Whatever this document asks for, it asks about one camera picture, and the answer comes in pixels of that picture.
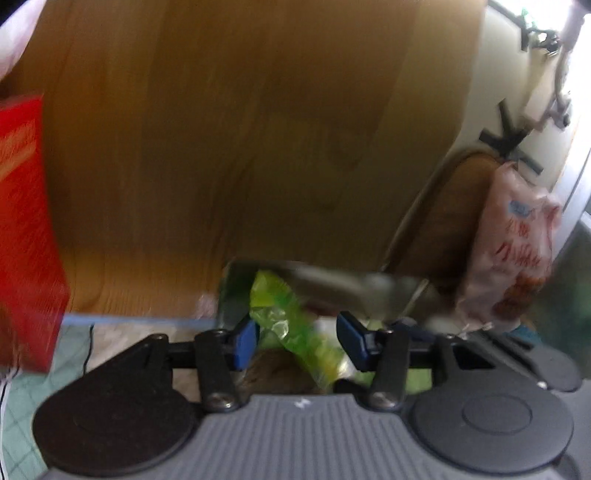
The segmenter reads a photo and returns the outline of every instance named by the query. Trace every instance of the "brown object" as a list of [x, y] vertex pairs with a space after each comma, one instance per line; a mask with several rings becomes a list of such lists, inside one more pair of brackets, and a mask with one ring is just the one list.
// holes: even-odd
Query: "brown object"
[[44, 93], [72, 309], [187, 315], [234, 256], [377, 269], [460, 128], [485, 6], [48, 2], [2, 87]]
[[386, 271], [429, 278], [440, 290], [454, 292], [498, 166], [490, 155], [464, 154], [435, 175], [397, 232]]

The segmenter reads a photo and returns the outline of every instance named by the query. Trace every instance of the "gray plastic part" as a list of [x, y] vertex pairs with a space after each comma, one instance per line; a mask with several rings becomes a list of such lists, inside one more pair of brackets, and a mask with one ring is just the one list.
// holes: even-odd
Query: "gray plastic part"
[[[560, 394], [575, 416], [568, 452], [591, 479], [591, 385]], [[83, 477], [49, 470], [43, 480]], [[365, 410], [352, 395], [256, 395], [244, 408], [212, 414], [182, 450], [126, 480], [468, 480], [498, 479], [460, 471], [428, 453], [400, 417]], [[564, 480], [554, 468], [519, 480]]]

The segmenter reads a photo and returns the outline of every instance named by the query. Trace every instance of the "wood grain surface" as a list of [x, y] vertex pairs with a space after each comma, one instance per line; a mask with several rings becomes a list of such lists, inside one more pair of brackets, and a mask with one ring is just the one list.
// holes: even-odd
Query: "wood grain surface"
[[461, 124], [485, 0], [48, 0], [72, 309], [191, 315], [234, 256], [375, 269]]

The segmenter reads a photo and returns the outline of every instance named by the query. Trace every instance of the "green object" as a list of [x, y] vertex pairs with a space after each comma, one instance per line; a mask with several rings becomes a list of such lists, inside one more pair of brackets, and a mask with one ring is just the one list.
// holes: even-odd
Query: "green object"
[[[337, 340], [316, 330], [314, 318], [302, 308], [290, 286], [272, 272], [261, 270], [256, 275], [251, 289], [251, 317], [262, 329], [259, 347], [281, 345], [294, 353], [319, 387], [328, 390], [339, 378], [351, 378], [362, 385], [370, 385], [374, 379], [374, 372], [352, 368]], [[381, 323], [370, 321], [368, 327], [376, 330]], [[408, 394], [430, 388], [429, 369], [409, 369]]]

